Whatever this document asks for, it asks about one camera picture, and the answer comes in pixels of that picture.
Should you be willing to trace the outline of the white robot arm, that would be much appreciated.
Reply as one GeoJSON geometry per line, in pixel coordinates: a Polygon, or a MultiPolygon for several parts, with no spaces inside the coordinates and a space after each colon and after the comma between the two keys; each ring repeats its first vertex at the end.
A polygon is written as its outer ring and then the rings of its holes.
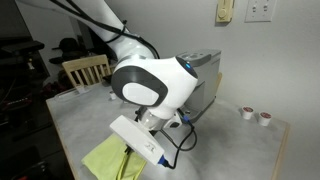
{"type": "Polygon", "coordinates": [[[140,107],[137,122],[148,130],[181,124],[177,110],[192,94],[198,76],[175,56],[161,59],[152,45],[130,33],[105,0],[18,0],[73,17],[92,29],[116,54],[111,86],[122,100],[140,107]]]}

